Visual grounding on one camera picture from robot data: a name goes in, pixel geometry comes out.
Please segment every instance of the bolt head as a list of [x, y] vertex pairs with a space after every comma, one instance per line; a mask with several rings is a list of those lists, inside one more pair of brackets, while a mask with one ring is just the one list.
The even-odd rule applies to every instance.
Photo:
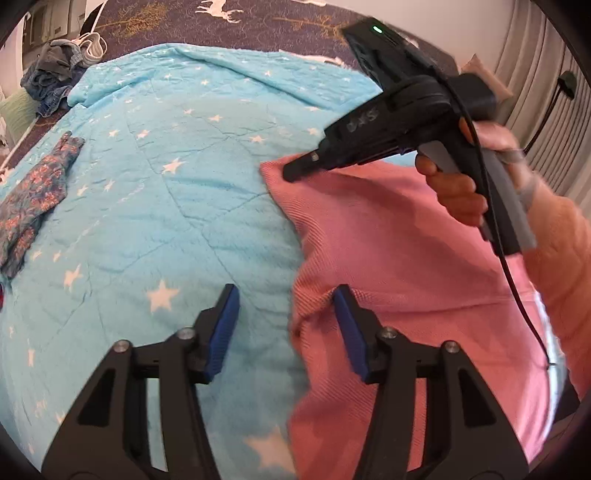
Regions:
[[190, 340], [195, 337], [195, 330], [192, 327], [181, 328], [177, 332], [177, 337], [181, 340]]
[[127, 340], [118, 340], [113, 344], [113, 350], [117, 353], [124, 353], [129, 350], [131, 344]]
[[382, 336], [382, 338], [392, 339], [398, 336], [398, 331], [396, 330], [396, 328], [384, 327], [380, 332], [380, 335]]
[[449, 342], [445, 342], [445, 350], [449, 353], [458, 353], [460, 351], [460, 344], [450, 340]]

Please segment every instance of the white curtain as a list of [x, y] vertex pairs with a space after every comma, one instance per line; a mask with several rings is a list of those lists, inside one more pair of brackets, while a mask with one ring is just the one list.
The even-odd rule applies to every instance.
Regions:
[[586, 190], [591, 190], [591, 166], [587, 165], [591, 159], [591, 132], [588, 128], [591, 88], [568, 47], [539, 7], [530, 0], [516, 0], [495, 74], [514, 94], [501, 105], [498, 121], [511, 128], [522, 145], [529, 143], [540, 126], [556, 81], [565, 70], [571, 70], [577, 77], [575, 100], [560, 95], [528, 154], [528, 161], [556, 193], [568, 194], [582, 204], [585, 187], [578, 188], [577, 194], [574, 188], [582, 173], [588, 170]]

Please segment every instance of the pink blanket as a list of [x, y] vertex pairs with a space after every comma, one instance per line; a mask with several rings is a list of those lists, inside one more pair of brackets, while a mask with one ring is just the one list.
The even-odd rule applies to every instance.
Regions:
[[[301, 480], [353, 477], [376, 388], [352, 372], [331, 304], [347, 283], [362, 307], [414, 342], [458, 341], [497, 397], [528, 460], [548, 418], [545, 357], [521, 317], [491, 246], [452, 219], [413, 168], [377, 161], [281, 178], [290, 160], [263, 163], [274, 200], [295, 225], [305, 261], [293, 287], [291, 337], [310, 391], [290, 421]], [[542, 334], [521, 256], [509, 259], [530, 318]], [[409, 469], [420, 466], [425, 389], [417, 389]]]

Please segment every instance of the white deer print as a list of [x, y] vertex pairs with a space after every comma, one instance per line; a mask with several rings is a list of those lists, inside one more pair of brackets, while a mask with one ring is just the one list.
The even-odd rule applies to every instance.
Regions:
[[291, 0], [292, 2], [298, 2], [299, 4], [315, 5], [317, 7], [326, 7], [326, 2], [314, 2], [314, 0]]
[[228, 23], [240, 23], [240, 20], [232, 20], [232, 14], [236, 12], [244, 12], [244, 10], [228, 10], [223, 12], [222, 8], [226, 4], [226, 0], [203, 0], [203, 4], [211, 4], [209, 7], [199, 5], [196, 14], [210, 14], [212, 17], [219, 17], [226, 20]]

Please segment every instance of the light blue comforter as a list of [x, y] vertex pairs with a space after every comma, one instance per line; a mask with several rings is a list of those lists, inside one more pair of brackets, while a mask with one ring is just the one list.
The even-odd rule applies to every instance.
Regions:
[[[302, 257], [258, 165], [314, 148], [377, 93], [359, 73], [285, 53], [182, 44], [88, 70], [72, 111], [0, 190], [65, 130], [86, 139], [0, 314], [0, 421], [36, 466], [114, 341], [162, 341], [235, 283], [224, 369], [199, 388], [209, 438], [222, 478], [293, 478], [285, 423], [307, 380], [287, 324]], [[163, 468], [154, 384], [149, 410]]]

